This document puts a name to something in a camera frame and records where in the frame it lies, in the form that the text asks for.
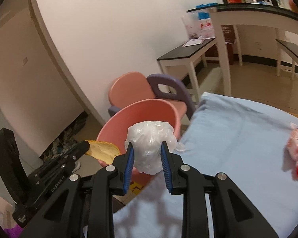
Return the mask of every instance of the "metal screw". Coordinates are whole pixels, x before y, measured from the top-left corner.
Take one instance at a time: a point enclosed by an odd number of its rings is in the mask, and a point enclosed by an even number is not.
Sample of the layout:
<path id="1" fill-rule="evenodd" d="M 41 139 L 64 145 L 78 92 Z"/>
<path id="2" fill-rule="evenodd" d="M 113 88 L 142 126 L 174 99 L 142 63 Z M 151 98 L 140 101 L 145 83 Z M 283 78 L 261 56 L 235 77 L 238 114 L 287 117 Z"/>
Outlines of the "metal screw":
<path id="1" fill-rule="evenodd" d="M 227 178 L 227 175 L 225 173 L 219 173 L 217 175 L 217 178 L 219 178 L 220 180 L 225 180 Z"/>
<path id="2" fill-rule="evenodd" d="M 180 166 L 180 168 L 181 168 L 182 171 L 189 171 L 190 170 L 190 166 L 188 166 L 188 165 L 182 165 L 182 166 Z"/>
<path id="3" fill-rule="evenodd" d="M 109 165 L 109 166 L 106 166 L 106 171 L 108 171 L 108 172 L 112 172 L 112 171 L 114 171 L 116 168 L 115 168 L 115 166 L 113 166 L 113 165 Z"/>
<path id="4" fill-rule="evenodd" d="M 71 175 L 70 180 L 71 181 L 77 181 L 78 180 L 78 175 Z"/>

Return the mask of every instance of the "pink bucket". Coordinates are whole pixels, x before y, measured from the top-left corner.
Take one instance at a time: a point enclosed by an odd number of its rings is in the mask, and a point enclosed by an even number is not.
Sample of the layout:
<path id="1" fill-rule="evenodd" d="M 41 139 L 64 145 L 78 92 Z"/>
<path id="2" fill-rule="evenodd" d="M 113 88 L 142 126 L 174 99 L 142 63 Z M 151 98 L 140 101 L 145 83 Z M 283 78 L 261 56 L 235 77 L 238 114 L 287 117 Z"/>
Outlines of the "pink bucket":
<path id="1" fill-rule="evenodd" d="M 180 117 L 174 105 L 168 101 L 153 98 L 133 103 L 116 113 L 103 126 L 97 141 L 113 143 L 119 148 L 120 153 L 124 154 L 128 128 L 143 121 L 169 122 L 174 128 L 175 137 L 177 139 L 180 137 Z M 107 165 L 101 160 L 99 163 L 102 166 Z M 132 181 L 145 186 L 151 178 L 151 175 L 139 173 L 136 168 L 133 168 Z"/>

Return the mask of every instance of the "purple cloth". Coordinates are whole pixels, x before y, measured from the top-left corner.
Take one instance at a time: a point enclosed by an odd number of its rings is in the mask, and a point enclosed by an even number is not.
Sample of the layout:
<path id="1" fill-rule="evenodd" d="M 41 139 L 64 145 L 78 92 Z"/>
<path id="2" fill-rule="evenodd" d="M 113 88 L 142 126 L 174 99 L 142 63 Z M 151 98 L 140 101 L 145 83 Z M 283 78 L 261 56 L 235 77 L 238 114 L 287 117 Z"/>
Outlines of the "purple cloth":
<path id="1" fill-rule="evenodd" d="M 18 225 L 16 225 L 14 228 L 11 228 L 11 229 L 4 229 L 4 231 L 7 233 L 7 235 L 10 238 L 18 238 L 22 230 L 23 229 Z"/>

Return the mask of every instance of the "paper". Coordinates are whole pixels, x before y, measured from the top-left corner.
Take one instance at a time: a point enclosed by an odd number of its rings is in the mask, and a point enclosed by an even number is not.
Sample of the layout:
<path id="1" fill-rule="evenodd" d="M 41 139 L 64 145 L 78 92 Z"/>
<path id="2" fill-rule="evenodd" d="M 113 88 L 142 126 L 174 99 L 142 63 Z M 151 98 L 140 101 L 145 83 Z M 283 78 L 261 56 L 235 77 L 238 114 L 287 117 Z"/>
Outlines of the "paper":
<path id="1" fill-rule="evenodd" d="M 204 42 L 205 38 L 202 39 L 191 39 L 187 42 L 184 43 L 182 47 L 189 47 L 189 46 L 194 46 L 194 45 L 200 45 Z"/>

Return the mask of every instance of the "floor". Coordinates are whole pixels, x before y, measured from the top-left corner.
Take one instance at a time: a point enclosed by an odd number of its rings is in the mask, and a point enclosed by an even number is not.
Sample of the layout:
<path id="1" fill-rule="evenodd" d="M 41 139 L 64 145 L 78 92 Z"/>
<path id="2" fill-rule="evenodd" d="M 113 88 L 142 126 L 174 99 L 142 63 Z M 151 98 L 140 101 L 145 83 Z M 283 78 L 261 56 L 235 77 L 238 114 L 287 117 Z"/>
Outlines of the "floor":
<path id="1" fill-rule="evenodd" d="M 276 76 L 276 68 L 256 63 L 236 62 L 231 65 L 232 96 L 253 100 L 298 114 L 298 74 L 291 79 L 291 72 L 282 70 Z M 197 75 L 200 92 L 224 94 L 222 72 L 219 64 L 209 63 Z"/>
<path id="2" fill-rule="evenodd" d="M 234 64 L 230 69 L 233 97 L 253 100 L 298 114 L 298 74 L 294 80 L 291 80 L 291 73 L 282 70 L 281 75 L 277 77 L 275 67 L 254 63 L 244 63 L 243 66 Z M 208 64 L 198 73 L 197 77 L 201 94 L 203 92 L 224 94 L 219 64 Z M 181 120 L 181 124 L 184 127 L 190 124 L 186 116 Z M 78 141 L 95 140 L 101 128 L 98 121 L 89 115 L 86 125 L 75 138 Z M 79 161 L 82 166 L 76 173 L 81 176 L 93 175 L 101 169 L 98 161 L 91 156 L 83 155 Z M 115 197 L 127 204 L 135 196 L 129 191 L 125 196 Z"/>

